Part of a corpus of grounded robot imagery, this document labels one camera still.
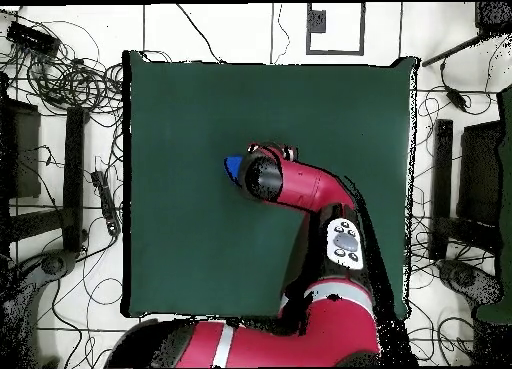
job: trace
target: green table surface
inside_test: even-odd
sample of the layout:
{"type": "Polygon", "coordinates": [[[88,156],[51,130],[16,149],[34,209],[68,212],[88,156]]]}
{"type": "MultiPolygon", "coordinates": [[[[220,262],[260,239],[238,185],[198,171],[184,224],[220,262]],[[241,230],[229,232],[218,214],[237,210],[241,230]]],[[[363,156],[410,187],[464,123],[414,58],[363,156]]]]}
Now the green table surface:
{"type": "Polygon", "coordinates": [[[298,211],[244,199],[223,160],[251,141],[350,177],[402,301],[410,87],[395,67],[131,62],[129,312],[275,316],[298,211]]]}

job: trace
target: control button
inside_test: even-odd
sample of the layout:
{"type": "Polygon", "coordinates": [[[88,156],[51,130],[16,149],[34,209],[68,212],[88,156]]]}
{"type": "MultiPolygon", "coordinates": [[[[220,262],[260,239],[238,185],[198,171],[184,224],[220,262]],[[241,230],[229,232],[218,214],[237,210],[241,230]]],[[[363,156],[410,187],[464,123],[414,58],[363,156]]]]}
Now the control button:
{"type": "Polygon", "coordinates": [[[346,251],[357,251],[359,247],[357,240],[346,233],[336,235],[332,242],[336,247],[340,247],[346,251]]]}

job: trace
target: black border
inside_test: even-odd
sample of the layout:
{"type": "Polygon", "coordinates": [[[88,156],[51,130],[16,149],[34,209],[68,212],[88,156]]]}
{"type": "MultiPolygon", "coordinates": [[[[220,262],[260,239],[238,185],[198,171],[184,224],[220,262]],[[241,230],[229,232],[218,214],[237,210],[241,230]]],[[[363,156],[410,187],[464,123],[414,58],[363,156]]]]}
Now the black border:
{"type": "Polygon", "coordinates": [[[120,303],[120,312],[125,318],[135,318],[130,315],[130,298],[132,295],[132,236],[131,236],[131,207],[132,207],[132,136],[131,136],[131,120],[132,120],[132,103],[131,103],[131,84],[132,84],[132,68],[130,63],[130,52],[123,51],[123,90],[121,100],[123,102],[123,168],[124,180],[123,186],[123,297],[120,303]]]}
{"type": "MultiPolygon", "coordinates": [[[[123,65],[123,90],[122,90],[122,101],[123,101],[123,148],[125,150],[124,154],[124,168],[125,168],[125,178],[128,178],[126,181],[127,184],[123,187],[123,201],[128,201],[129,204],[123,208],[123,237],[127,238],[127,241],[124,242],[123,245],[123,297],[120,303],[120,312],[126,318],[137,318],[138,316],[135,314],[131,314],[129,311],[130,308],[130,298],[131,298],[131,174],[132,174],[132,165],[131,165],[131,82],[132,82],[132,71],[131,71],[131,63],[130,63],[130,53],[131,51],[125,50],[122,54],[122,65],[123,65]]],[[[144,52],[138,52],[143,60],[149,63],[166,63],[163,61],[151,61],[149,58],[144,57],[144,52]]],[[[418,57],[407,56],[407,57],[398,57],[393,63],[389,66],[373,66],[368,65],[366,63],[354,63],[354,64],[305,64],[305,66],[365,66],[365,67],[373,67],[378,69],[393,69],[397,67],[401,62],[405,60],[415,60],[414,65],[411,68],[410,72],[410,82],[409,82],[409,97],[410,97],[410,140],[409,140],[409,164],[408,164],[408,175],[406,178],[407,182],[407,191],[406,191],[406,217],[405,217],[405,278],[402,282],[402,293],[401,300],[406,307],[406,314],[403,319],[400,319],[396,315],[396,308],[394,307],[394,301],[396,299],[395,294],[393,293],[393,289],[389,282],[384,287],[386,288],[387,293],[391,293],[393,296],[393,313],[389,314],[396,319],[399,323],[402,323],[406,319],[410,317],[411,307],[409,305],[409,282],[412,271],[412,261],[411,261],[411,225],[412,225],[412,208],[413,208],[413,189],[414,189],[414,162],[415,162],[415,150],[416,150],[416,131],[417,131],[417,79],[418,79],[418,70],[420,67],[421,60],[418,57]]],[[[175,62],[175,63],[190,63],[188,61],[175,62]]],[[[217,62],[204,62],[201,60],[194,61],[194,63],[202,63],[202,64],[218,64],[217,62]]],[[[240,66],[270,66],[265,63],[230,63],[233,65],[240,66]]],[[[151,312],[151,315],[165,315],[168,313],[161,312],[151,312]]],[[[182,316],[191,316],[197,317],[200,315],[190,315],[190,314],[180,314],[182,316]]]]}
{"type": "MultiPolygon", "coordinates": [[[[307,3],[307,19],[313,12],[313,3],[307,3]]],[[[366,28],[366,3],[361,3],[361,20],[359,27],[359,50],[311,50],[311,30],[309,23],[306,30],[306,55],[307,56],[364,56],[364,33],[366,28]]]]}

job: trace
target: blue object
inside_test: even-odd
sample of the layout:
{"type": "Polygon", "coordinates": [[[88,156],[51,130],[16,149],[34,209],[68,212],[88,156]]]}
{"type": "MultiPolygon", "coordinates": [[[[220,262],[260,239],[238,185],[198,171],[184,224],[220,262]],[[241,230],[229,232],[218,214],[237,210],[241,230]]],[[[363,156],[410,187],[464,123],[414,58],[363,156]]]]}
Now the blue object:
{"type": "Polygon", "coordinates": [[[226,169],[226,173],[228,174],[229,179],[237,185],[240,185],[238,182],[238,170],[240,169],[242,159],[242,156],[229,156],[224,159],[224,168],[226,169]]]}

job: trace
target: silver band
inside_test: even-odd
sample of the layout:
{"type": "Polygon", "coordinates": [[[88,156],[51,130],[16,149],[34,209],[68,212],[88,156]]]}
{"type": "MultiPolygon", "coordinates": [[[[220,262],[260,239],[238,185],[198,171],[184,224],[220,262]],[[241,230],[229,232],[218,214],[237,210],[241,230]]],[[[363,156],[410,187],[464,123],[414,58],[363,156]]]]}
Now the silver band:
{"type": "Polygon", "coordinates": [[[226,363],[228,362],[229,349],[231,348],[231,341],[233,341],[233,334],[233,328],[224,324],[222,327],[219,344],[217,344],[215,357],[213,358],[212,367],[226,367],[226,363]]]}
{"type": "Polygon", "coordinates": [[[355,285],[343,282],[325,282],[308,288],[304,293],[304,297],[310,293],[313,293],[314,302],[317,300],[326,299],[327,297],[334,294],[344,300],[350,300],[351,302],[362,306],[368,311],[370,315],[373,316],[372,301],[370,297],[355,285]]]}
{"type": "Polygon", "coordinates": [[[283,307],[286,306],[286,303],[288,303],[288,297],[283,294],[283,297],[281,297],[281,305],[279,306],[279,310],[283,310],[283,307]]]}

